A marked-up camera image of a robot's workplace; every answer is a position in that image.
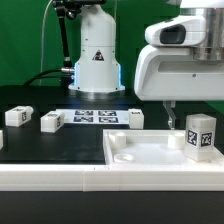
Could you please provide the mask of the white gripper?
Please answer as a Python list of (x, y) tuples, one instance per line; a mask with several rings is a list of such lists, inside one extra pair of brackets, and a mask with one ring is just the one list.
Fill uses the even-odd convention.
[(205, 39), (202, 16), (178, 16), (145, 30), (134, 91), (143, 101), (164, 101), (168, 126), (175, 129), (175, 101), (224, 100), (224, 61), (200, 61), (196, 49)]

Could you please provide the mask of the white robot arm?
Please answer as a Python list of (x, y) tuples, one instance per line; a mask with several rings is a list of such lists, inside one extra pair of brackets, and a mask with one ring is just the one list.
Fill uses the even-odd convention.
[[(224, 0), (165, 0), (180, 15), (145, 30), (135, 71), (143, 101), (224, 100)], [(116, 23), (99, 5), (82, 9), (81, 56), (69, 89), (88, 98), (125, 89), (115, 59)]]

